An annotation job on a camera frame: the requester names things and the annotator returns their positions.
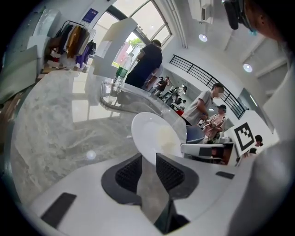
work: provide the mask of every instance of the black t-shirt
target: black t-shirt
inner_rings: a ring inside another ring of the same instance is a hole
[[[161,81],[159,81],[159,84],[161,84],[161,85],[159,85],[157,87],[157,90],[160,90],[161,92],[163,92],[164,89],[166,88],[166,86],[168,85],[168,82],[161,80]]]
[[[140,79],[146,80],[154,69],[160,67],[163,57],[161,49],[154,44],[145,46],[142,51],[145,55],[134,67],[133,72],[137,74]]]

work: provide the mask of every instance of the air conditioner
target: air conditioner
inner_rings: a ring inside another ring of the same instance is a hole
[[[201,9],[202,12],[202,20],[206,21],[211,17],[211,5],[210,4],[205,4],[202,6]]]

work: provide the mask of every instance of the water bottle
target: water bottle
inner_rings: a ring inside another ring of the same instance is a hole
[[[131,67],[132,63],[132,57],[134,56],[133,53],[129,53],[128,57],[126,57],[120,64],[117,72],[116,72],[116,79],[121,77],[121,79],[124,79],[128,70]]]

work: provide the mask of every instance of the ceiling light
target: ceiling light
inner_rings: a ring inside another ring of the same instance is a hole
[[[251,73],[252,72],[252,67],[249,65],[249,64],[244,64],[244,70],[248,73]]]
[[[199,35],[199,39],[203,42],[207,42],[207,36],[206,35]]]
[[[250,98],[252,99],[252,101],[254,102],[255,106],[257,106],[256,102],[254,101],[253,97],[250,95]]]

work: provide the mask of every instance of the chair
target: chair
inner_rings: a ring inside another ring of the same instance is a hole
[[[204,137],[205,134],[198,125],[186,126],[186,143],[197,144],[201,142],[204,139]]]

